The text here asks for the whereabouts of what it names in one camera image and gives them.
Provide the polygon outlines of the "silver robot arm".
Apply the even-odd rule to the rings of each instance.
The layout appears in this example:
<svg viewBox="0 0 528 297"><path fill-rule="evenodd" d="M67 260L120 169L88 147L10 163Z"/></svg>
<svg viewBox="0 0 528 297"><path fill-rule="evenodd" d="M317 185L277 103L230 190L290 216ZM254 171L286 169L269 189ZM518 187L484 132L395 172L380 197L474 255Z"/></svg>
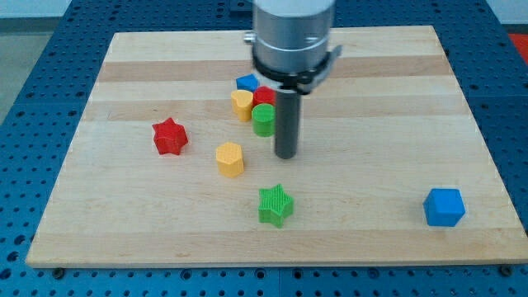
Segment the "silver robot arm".
<svg viewBox="0 0 528 297"><path fill-rule="evenodd" d="M342 46L329 49L335 0L255 0L252 46L257 76L277 91L310 94L332 71Z"/></svg>

